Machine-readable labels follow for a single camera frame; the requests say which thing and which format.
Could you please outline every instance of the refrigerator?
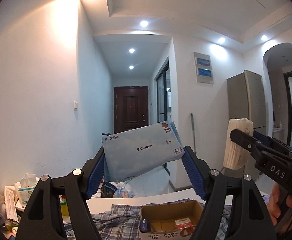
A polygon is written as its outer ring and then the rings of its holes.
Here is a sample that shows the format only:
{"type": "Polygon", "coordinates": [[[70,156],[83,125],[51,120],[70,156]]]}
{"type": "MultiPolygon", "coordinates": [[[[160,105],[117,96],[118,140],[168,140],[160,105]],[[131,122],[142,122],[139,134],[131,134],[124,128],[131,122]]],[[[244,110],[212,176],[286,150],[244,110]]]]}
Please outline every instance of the refrigerator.
{"type": "MultiPolygon", "coordinates": [[[[247,118],[254,130],[266,135],[266,103],[262,76],[245,70],[227,79],[229,118],[247,118]]],[[[254,180],[259,177],[255,160],[250,156],[247,164],[237,171],[225,168],[225,175],[241,178],[249,174],[254,180]]]]}

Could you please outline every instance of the white tile floor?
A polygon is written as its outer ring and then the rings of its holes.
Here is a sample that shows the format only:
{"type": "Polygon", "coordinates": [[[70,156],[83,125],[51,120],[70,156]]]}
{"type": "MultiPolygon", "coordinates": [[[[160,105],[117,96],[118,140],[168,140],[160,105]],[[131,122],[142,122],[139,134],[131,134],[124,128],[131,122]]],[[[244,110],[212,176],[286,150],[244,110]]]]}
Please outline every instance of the white tile floor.
{"type": "MultiPolygon", "coordinates": [[[[132,179],[129,185],[136,193],[136,197],[146,197],[174,192],[168,181],[168,173],[160,166],[132,179]]],[[[255,183],[260,191],[269,195],[275,182],[262,174],[255,183]]]]}

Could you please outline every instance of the silver screw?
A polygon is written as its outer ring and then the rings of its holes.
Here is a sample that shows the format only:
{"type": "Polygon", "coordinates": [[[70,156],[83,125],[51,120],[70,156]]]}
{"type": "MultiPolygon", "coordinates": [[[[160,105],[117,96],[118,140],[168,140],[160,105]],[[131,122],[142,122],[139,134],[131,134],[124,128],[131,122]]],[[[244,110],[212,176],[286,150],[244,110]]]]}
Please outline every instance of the silver screw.
{"type": "Polygon", "coordinates": [[[244,175],[244,179],[247,181],[251,181],[252,180],[252,176],[250,176],[249,174],[245,174],[244,175]]]}
{"type": "Polygon", "coordinates": [[[81,173],[82,173],[82,170],[81,170],[81,169],[73,170],[73,174],[74,174],[75,176],[77,176],[77,175],[79,175],[79,174],[81,174],[81,173]]]}
{"type": "Polygon", "coordinates": [[[48,175],[43,175],[43,176],[40,177],[40,180],[41,181],[46,181],[46,180],[48,180],[48,178],[49,178],[48,175]]]}
{"type": "Polygon", "coordinates": [[[210,174],[212,174],[213,176],[218,176],[218,175],[219,175],[219,170],[212,169],[212,170],[210,171],[210,174]]]}

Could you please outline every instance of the wooden door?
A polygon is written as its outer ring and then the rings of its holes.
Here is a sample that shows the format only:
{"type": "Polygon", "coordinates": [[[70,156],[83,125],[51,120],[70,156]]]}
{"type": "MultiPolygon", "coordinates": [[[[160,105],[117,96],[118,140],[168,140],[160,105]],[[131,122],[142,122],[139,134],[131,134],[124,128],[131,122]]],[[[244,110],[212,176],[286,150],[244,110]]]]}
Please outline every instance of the wooden door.
{"type": "Polygon", "coordinates": [[[114,87],[114,133],[148,125],[148,87],[114,87]]]}

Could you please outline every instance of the archway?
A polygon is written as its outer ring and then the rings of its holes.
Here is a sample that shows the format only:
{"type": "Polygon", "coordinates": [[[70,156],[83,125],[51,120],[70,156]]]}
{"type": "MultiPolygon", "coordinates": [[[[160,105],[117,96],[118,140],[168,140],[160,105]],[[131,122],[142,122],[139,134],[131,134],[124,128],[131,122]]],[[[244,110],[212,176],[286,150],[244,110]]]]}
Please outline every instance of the archway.
{"type": "Polygon", "coordinates": [[[271,90],[268,116],[272,117],[272,136],[292,147],[292,44],[273,46],[263,61],[271,90]]]}

